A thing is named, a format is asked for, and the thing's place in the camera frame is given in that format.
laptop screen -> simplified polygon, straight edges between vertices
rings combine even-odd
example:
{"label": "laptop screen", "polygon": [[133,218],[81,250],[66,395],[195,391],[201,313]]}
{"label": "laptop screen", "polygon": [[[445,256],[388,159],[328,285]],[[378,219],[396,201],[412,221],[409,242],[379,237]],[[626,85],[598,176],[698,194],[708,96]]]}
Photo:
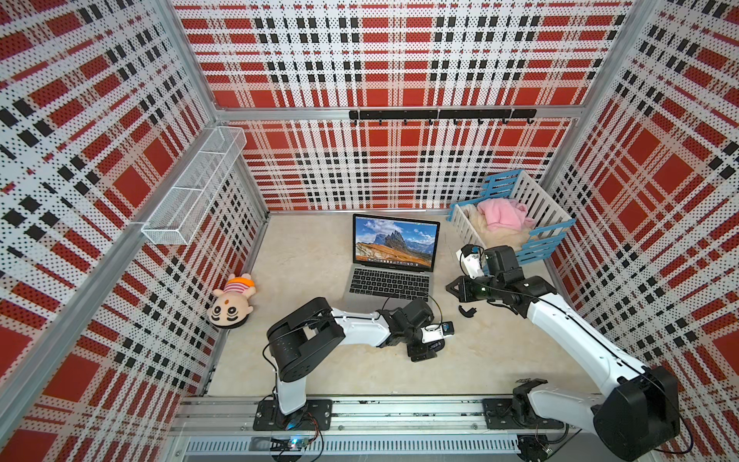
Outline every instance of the laptop screen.
{"label": "laptop screen", "polygon": [[439,222],[354,215],[354,263],[433,271]]}

crib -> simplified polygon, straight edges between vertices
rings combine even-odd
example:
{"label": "crib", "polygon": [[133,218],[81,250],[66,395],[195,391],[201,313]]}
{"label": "crib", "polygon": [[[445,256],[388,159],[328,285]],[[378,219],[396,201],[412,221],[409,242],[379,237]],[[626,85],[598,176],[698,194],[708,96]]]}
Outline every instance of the crib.
{"label": "crib", "polygon": [[494,197],[507,197],[526,204],[527,215],[536,222],[535,228],[529,233],[528,241],[516,252],[516,258],[521,265],[548,258],[575,223],[575,219],[570,217],[528,173],[522,169],[504,171],[485,178],[480,197],[477,199],[452,205],[447,220],[452,222],[465,244],[486,247],[460,206],[476,204]]}

beige floor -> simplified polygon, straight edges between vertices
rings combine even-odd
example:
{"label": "beige floor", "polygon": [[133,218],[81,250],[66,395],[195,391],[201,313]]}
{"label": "beige floor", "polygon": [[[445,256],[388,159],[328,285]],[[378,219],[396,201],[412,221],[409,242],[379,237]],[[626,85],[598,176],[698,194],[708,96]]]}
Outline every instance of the beige floor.
{"label": "beige floor", "polygon": [[[460,275],[454,257],[460,238],[443,216],[406,216],[442,223],[432,295],[444,320],[454,322],[456,334],[436,359],[420,363],[410,361],[404,345],[338,347],[309,375],[309,394],[510,393],[517,379],[529,377],[597,392],[585,371],[530,321],[485,302],[465,305],[476,307],[477,314],[463,317],[458,301],[444,290]],[[323,296],[333,307],[351,310],[341,298],[352,244],[351,214],[272,216],[253,270],[254,312],[243,327],[229,333],[209,395],[267,395],[274,385],[272,369],[261,355],[267,329],[305,302]],[[550,279],[543,262],[523,269],[526,276]]]}

perforated wall panel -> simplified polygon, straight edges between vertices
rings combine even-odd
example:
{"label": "perforated wall panel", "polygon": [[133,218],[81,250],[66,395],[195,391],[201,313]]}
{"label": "perforated wall panel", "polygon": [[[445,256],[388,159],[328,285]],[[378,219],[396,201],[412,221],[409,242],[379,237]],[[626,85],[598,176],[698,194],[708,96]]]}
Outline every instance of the perforated wall panel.
{"label": "perforated wall panel", "polygon": [[476,197],[490,173],[546,171],[568,119],[234,122],[273,210],[444,208]]}
{"label": "perforated wall panel", "polygon": [[700,461],[739,448],[738,56],[739,2],[660,1],[554,187],[576,308],[675,374]]}
{"label": "perforated wall panel", "polygon": [[241,271],[258,224],[229,174],[193,244],[144,245],[0,461],[157,460],[180,399],[206,377],[211,290]]}
{"label": "perforated wall panel", "polygon": [[631,2],[173,4],[234,108],[579,104]]}
{"label": "perforated wall panel", "polygon": [[0,6],[0,384],[204,123],[153,8]]}

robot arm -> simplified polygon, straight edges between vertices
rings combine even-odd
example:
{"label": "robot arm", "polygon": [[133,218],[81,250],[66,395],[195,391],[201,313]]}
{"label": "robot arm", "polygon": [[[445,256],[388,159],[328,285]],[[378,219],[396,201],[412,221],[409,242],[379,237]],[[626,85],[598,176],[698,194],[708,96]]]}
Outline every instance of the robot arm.
{"label": "robot arm", "polygon": [[526,424],[538,416],[578,426],[596,433],[626,461],[680,433],[675,377],[663,367],[650,369],[626,354],[582,319],[544,279],[524,278],[510,247],[483,251],[477,265],[474,249],[466,247],[460,261],[464,257],[469,274],[475,277],[461,276],[446,286],[447,291],[460,302],[502,300],[562,346],[601,392],[576,393],[534,379],[514,390],[512,410],[520,422]]}
{"label": "robot arm", "polygon": [[[444,337],[454,334],[451,322],[432,325],[431,308],[422,300],[403,308],[372,313],[349,313],[331,308],[318,297],[270,327],[269,348],[277,363],[278,419],[281,427],[299,421],[307,399],[307,375],[339,345],[391,347],[406,343],[412,361],[436,357]],[[314,335],[308,338],[306,330]]]}

